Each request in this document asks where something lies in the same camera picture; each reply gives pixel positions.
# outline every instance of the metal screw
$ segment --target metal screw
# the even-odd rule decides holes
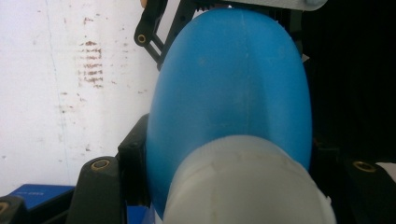
[[[139,43],[141,43],[141,44],[146,43],[146,36],[145,35],[139,35],[137,37],[137,41],[139,41]]]
[[[367,173],[374,173],[376,171],[376,168],[373,165],[371,165],[367,162],[364,162],[364,161],[354,161],[353,165],[357,169],[367,172]]]
[[[108,160],[99,160],[99,161],[94,162],[91,165],[91,169],[93,169],[94,171],[101,170],[101,169],[106,168],[109,164],[110,164],[110,161],[108,161]]]

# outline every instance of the blue egg-shaped object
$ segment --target blue egg-shaped object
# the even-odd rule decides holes
[[[147,172],[160,217],[181,162],[196,148],[233,134],[265,138],[309,166],[309,94],[293,41],[265,15],[215,9],[180,32],[154,94]]]

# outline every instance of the white cap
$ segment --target white cap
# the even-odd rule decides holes
[[[164,224],[335,223],[309,173],[259,137],[233,135],[197,148],[175,173]]]

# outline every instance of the blue plastic object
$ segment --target blue plastic object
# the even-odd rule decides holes
[[[196,148],[255,135],[308,168],[311,129],[304,68],[285,30],[244,9],[204,13],[170,48],[148,120],[148,184],[159,216],[177,167]]]
[[[30,210],[73,189],[72,186],[25,184],[9,193],[9,195],[22,197],[26,208]]]

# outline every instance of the white wall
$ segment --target white wall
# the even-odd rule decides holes
[[[158,71],[134,43],[142,11],[138,0],[0,1],[0,196],[75,185],[149,112]]]

